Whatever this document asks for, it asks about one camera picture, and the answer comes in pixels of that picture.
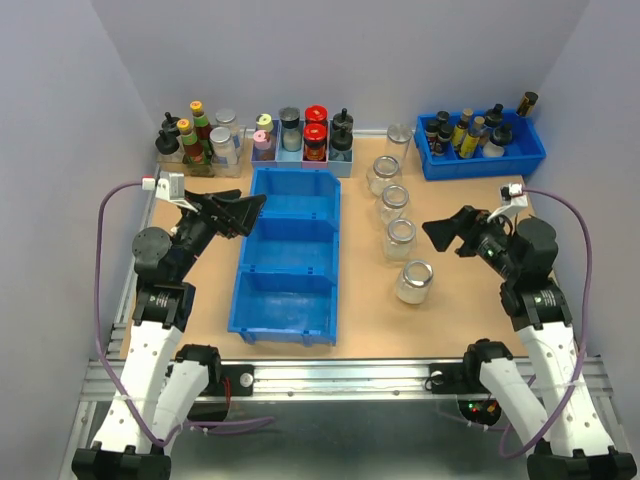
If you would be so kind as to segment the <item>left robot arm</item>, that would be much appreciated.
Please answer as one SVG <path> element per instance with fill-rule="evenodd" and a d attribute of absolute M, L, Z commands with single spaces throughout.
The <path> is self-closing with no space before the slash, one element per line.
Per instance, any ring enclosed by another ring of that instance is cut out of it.
<path fill-rule="evenodd" d="M 181 217 L 170 231 L 148 227 L 133 240 L 130 351 L 121 372 L 100 359 L 116 392 L 91 446 L 74 453 L 71 468 L 79 479 L 169 478 L 175 438 L 193 428 L 192 405 L 221 386 L 223 373 L 217 348 L 178 345 L 196 293 L 185 278 L 215 237 L 249 236 L 267 200 L 238 189 L 197 194 L 166 180 L 139 185 L 176 206 Z"/>

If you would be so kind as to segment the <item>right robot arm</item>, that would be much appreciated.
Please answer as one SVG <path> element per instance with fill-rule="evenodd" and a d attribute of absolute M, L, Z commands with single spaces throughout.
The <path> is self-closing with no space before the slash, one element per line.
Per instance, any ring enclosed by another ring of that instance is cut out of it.
<path fill-rule="evenodd" d="M 471 206 L 422 228 L 439 252 L 460 238 L 459 257 L 479 257 L 503 280 L 501 304 L 527 350 L 534 381 L 524 381 L 506 346 L 490 340 L 468 346 L 460 378 L 497 400 L 522 443 L 511 455 L 525 456 L 529 478 L 634 478 L 634 457 L 615 446 L 582 374 L 584 352 L 551 276 L 558 254 L 554 228 L 536 217 L 512 225 Z"/>

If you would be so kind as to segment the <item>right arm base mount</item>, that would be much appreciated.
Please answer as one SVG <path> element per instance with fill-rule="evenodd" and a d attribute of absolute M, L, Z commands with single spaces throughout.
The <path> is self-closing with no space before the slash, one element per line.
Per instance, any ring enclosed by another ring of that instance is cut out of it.
<path fill-rule="evenodd" d="M 512 360 L 513 355 L 503 342 L 480 339 L 470 344 L 459 362 L 435 362 L 428 365 L 429 376 L 424 382 L 427 392 L 434 395 L 471 395 L 469 400 L 458 400 L 462 419 L 472 426 L 489 431 L 503 431 L 497 427 L 502 409 L 498 401 L 480 382 L 480 368 L 496 359 Z"/>

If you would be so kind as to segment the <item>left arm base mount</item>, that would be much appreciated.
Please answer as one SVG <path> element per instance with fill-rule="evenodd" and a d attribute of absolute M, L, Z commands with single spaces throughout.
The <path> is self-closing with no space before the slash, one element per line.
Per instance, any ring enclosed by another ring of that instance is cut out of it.
<path fill-rule="evenodd" d="M 224 421 L 229 418 L 233 396 L 251 397 L 255 367 L 249 363 L 223 364 L 217 347 L 196 344 L 183 346 L 175 356 L 177 364 L 195 361 L 208 368 L 208 384 L 201 392 L 204 397 L 224 397 L 221 402 L 196 402 L 187 419 L 192 422 Z"/>

